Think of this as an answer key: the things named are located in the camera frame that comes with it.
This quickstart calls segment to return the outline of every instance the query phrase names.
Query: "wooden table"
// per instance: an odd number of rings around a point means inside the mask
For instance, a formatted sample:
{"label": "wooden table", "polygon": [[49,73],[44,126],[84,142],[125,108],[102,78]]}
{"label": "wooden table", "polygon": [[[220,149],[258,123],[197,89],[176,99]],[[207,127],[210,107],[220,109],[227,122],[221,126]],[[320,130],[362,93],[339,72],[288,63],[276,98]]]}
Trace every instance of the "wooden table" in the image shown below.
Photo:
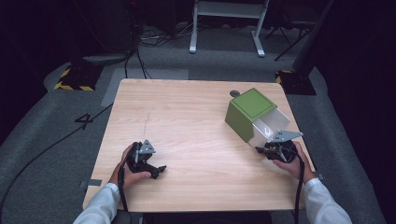
{"label": "wooden table", "polygon": [[[154,179],[127,189],[130,211],[292,210],[298,181],[245,143],[224,121],[230,91],[256,88],[290,119],[279,84],[257,82],[124,79],[106,127],[92,179],[110,178],[122,151],[148,139],[148,163],[167,165]],[[303,139],[296,138],[306,151]],[[85,207],[101,188],[89,186]],[[301,198],[304,208],[304,197]]]}

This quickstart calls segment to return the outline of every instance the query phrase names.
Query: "human hand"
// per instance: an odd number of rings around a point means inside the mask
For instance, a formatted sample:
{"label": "human hand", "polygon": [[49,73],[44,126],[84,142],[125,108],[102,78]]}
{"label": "human hand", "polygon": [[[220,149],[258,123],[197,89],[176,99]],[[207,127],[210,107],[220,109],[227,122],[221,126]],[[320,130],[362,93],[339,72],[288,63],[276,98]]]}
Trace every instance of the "human hand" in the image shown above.
{"label": "human hand", "polygon": [[[113,183],[115,185],[119,184],[118,181],[118,173],[121,165],[123,164],[126,155],[128,154],[129,150],[131,149],[132,145],[128,146],[122,153],[122,158],[119,164],[117,164],[116,168],[113,171],[113,174],[111,175],[110,179],[108,180],[108,183]],[[142,179],[148,179],[151,177],[150,172],[140,172],[140,173],[133,173],[127,164],[124,165],[124,189],[128,189],[129,187],[132,186],[133,183],[142,180]]]}
{"label": "human hand", "polygon": [[[309,180],[315,178],[315,174],[311,170],[311,166],[309,164],[308,158],[305,156],[305,153],[303,152],[303,149],[301,148],[300,143],[298,142],[293,142],[294,145],[297,148],[297,152],[300,155],[301,159],[303,160],[305,164],[304,168],[304,183],[308,182]],[[273,163],[277,165],[279,168],[286,170],[287,172],[290,173],[291,176],[293,176],[296,179],[300,179],[300,161],[296,157],[291,163],[285,163],[283,161],[279,160],[274,160]]]}

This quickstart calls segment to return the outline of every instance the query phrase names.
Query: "dark background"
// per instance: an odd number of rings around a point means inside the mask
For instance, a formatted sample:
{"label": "dark background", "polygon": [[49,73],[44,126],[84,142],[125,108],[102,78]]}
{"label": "dark background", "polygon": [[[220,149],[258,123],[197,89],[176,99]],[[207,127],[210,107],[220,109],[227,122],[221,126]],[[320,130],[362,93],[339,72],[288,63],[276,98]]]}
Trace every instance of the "dark background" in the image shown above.
{"label": "dark background", "polygon": [[[76,53],[83,56],[103,52],[73,1],[50,2],[0,2],[0,144],[46,93],[43,86],[46,75],[70,62],[73,45],[77,46]],[[90,4],[88,0],[76,2],[88,17],[88,23],[96,27],[97,34],[111,34],[104,30],[105,26],[95,25],[99,21],[94,13],[101,9],[98,4]],[[168,15],[170,21],[157,24],[172,33],[176,23],[191,19],[189,7],[193,1],[161,1],[161,7],[156,2],[159,1],[149,0],[143,8],[142,15],[148,23],[158,22],[158,18],[148,15]],[[271,5],[264,23],[266,28],[271,27],[271,16],[276,16]],[[333,106],[373,183],[388,223],[396,222],[391,209],[396,199],[392,181],[396,168],[392,139],[396,96],[395,13],[391,1],[335,0],[305,58],[305,63],[316,66],[325,78]],[[120,34],[121,38],[128,39],[129,30],[122,28],[128,25],[128,21],[118,23],[121,32],[126,32]],[[114,41],[111,36],[107,38],[107,44]]]}

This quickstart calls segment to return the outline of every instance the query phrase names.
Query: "stand leg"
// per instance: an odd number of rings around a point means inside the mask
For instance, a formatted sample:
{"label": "stand leg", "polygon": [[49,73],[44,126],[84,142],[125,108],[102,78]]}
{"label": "stand leg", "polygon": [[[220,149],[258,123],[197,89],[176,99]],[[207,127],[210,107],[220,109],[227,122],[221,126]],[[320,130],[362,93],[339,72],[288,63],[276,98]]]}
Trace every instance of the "stand leg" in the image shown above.
{"label": "stand leg", "polygon": [[190,42],[190,53],[195,53],[197,50],[197,23],[198,23],[198,0],[194,4],[194,16],[192,25],[192,34]]}
{"label": "stand leg", "polygon": [[254,45],[256,46],[257,53],[259,54],[259,57],[264,57],[265,52],[264,49],[262,48],[262,42],[259,39],[260,35],[260,30],[262,29],[262,22],[264,21],[265,13],[267,12],[268,8],[268,0],[266,0],[262,6],[262,13],[259,18],[259,22],[257,23],[257,28],[256,31],[252,31],[251,35],[253,37]]}

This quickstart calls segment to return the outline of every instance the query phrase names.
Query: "yellow and black tape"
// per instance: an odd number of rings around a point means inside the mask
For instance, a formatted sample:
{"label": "yellow and black tape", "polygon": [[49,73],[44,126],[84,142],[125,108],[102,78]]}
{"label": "yellow and black tape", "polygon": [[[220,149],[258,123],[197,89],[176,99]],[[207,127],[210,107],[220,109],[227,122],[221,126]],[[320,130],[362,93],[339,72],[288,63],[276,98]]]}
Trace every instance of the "yellow and black tape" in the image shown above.
{"label": "yellow and black tape", "polygon": [[285,73],[293,73],[293,71],[289,71],[289,70],[280,70],[275,72],[275,79],[276,79],[276,83],[282,85],[282,78],[280,77],[281,74],[285,74]]}
{"label": "yellow and black tape", "polygon": [[102,72],[102,68],[94,68],[90,71],[76,70],[68,65],[56,83],[55,90],[68,91],[94,91],[97,79]]}

